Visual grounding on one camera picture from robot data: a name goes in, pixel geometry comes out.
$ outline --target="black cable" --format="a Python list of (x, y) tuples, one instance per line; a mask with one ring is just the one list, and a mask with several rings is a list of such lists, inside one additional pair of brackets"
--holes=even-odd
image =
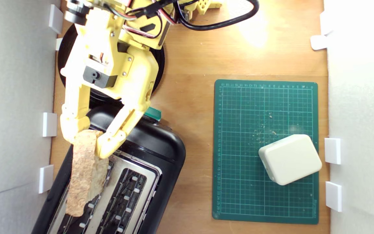
[(247, 1), (250, 2), (254, 6), (250, 12), (244, 15), (241, 15), (239, 17), (229, 19), (229, 20), (216, 23), (216, 24), (211, 24), (211, 25), (192, 25), (184, 18), (181, 12), (181, 6), (178, 2), (174, 3), (174, 8), (177, 11), (176, 13), (179, 15), (179, 20), (181, 21), (181, 24), (183, 24), (186, 28), (189, 28), (191, 30), (196, 30), (196, 31), (208, 31), (208, 30), (213, 30), (213, 29), (218, 29), (218, 28), (223, 28), (223, 27), (227, 27), (230, 25), (234, 25), (236, 23), (247, 20), (251, 18), (252, 16), (256, 15), (256, 13), (259, 10), (258, 0), (247, 0)]
[(182, 3), (182, 4), (180, 4), (180, 7), (181, 7), (181, 9), (183, 9), (184, 7), (186, 7), (188, 5), (191, 5), (191, 4), (193, 4), (195, 2), (198, 2), (198, 1), (200, 1), (200, 0), (193, 0), (193, 1), (189, 1), (188, 3)]
[(161, 19), (161, 16), (159, 16), (159, 15), (157, 15), (157, 17), (160, 19), (160, 31), (159, 31), (159, 33), (158, 33), (156, 36), (154, 36), (154, 37), (151, 38), (151, 39), (156, 39), (156, 38), (159, 37), (159, 36), (161, 35), (161, 33), (162, 33), (162, 25), (163, 25), (163, 23), (162, 23), (162, 19)]

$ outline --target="white box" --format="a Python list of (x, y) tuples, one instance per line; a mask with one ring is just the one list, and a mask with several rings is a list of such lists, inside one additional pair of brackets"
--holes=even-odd
[(322, 163), (307, 135), (291, 135), (259, 150), (259, 157), (272, 181), (287, 185), (318, 172)]

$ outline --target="wire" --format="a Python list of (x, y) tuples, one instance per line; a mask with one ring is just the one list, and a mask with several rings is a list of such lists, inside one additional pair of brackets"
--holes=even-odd
[(208, 30), (213, 30), (213, 29), (218, 29), (218, 28), (223, 28), (223, 27), (227, 27), (230, 25), (234, 25), (236, 23), (247, 20), (251, 18), (252, 16), (256, 15), (256, 13), (259, 10), (258, 0), (246, 0), (246, 1), (250, 2), (254, 6), (250, 12), (244, 15), (241, 15), (239, 17), (229, 19), (229, 20), (216, 23), (216, 24), (211, 24), (211, 25), (192, 25), (184, 18), (181, 12), (181, 6), (178, 2), (174, 3), (174, 8), (176, 9), (176, 14), (180, 16), (179, 20), (181, 21), (181, 24), (183, 24), (186, 28), (189, 28), (191, 30), (196, 30), (196, 31), (208, 31)]
[(180, 7), (181, 7), (181, 9), (183, 9), (184, 7), (186, 7), (188, 5), (191, 5), (191, 4), (193, 4), (195, 2), (198, 2), (198, 1), (200, 1), (200, 0), (193, 0), (193, 1), (189, 1), (188, 3), (182, 3), (182, 4), (180, 4)]
[(172, 25), (177, 24), (177, 22), (164, 10), (159, 9), (158, 12), (165, 17), (165, 19)]
[(134, 33), (134, 34), (137, 34), (137, 35), (140, 35), (140, 36), (143, 36), (143, 37), (146, 37), (146, 38), (150, 38), (150, 39), (156, 39), (157, 37), (159, 37), (162, 33), (162, 26), (163, 26), (163, 22), (162, 22), (162, 19), (159, 15), (156, 15), (156, 17), (158, 17), (160, 19), (160, 31), (157, 35), (152, 35), (150, 33), (147, 33), (147, 32), (144, 32), (144, 31), (141, 31), (141, 30), (138, 30), (136, 28), (132, 28), (126, 24), (123, 25), (123, 29), (125, 29), (125, 31), (128, 31), (130, 33)]
[(106, 9), (108, 9), (110, 12), (113, 13), (113, 15), (116, 15), (116, 16), (119, 16), (127, 21), (133, 21), (133, 20), (136, 20), (137, 17), (135, 15), (127, 15), (127, 14), (124, 14), (122, 12), (119, 12), (117, 11), (116, 9), (114, 9), (113, 7), (109, 6), (108, 4), (104, 4), (104, 7)]

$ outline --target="screw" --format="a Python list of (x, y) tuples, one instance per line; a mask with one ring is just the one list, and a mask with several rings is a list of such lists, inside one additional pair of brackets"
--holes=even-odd
[(92, 72), (92, 79), (99, 80), (100, 76), (101, 74), (99, 74), (99, 72), (97, 71)]

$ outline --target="wooden surface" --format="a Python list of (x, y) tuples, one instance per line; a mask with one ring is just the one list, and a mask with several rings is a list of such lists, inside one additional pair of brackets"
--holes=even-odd
[[(325, 51), (315, 52), (310, 47), (310, 36), (320, 33), (319, 14), (323, 11), (323, 1), (260, 2), (258, 16), (239, 25), (208, 32), (190, 31), (177, 25), (168, 34), (165, 73), (152, 97), (152, 106), (162, 111), (165, 123), (181, 137), (187, 155), (161, 220), (159, 234), (330, 233), (330, 210), (325, 206), (325, 181), (329, 179), (329, 168), (324, 163), (322, 140), (328, 135), (327, 55)], [(235, 6), (229, 4), (197, 18), (197, 22), (226, 19), (234, 10)], [(217, 79), (318, 83), (319, 149), (323, 161), (319, 173), (318, 225), (235, 222), (212, 218), (213, 95)], [(64, 87), (57, 75), (57, 114), (61, 113), (63, 100)], [(68, 147), (58, 129), (51, 157), (55, 173)]]

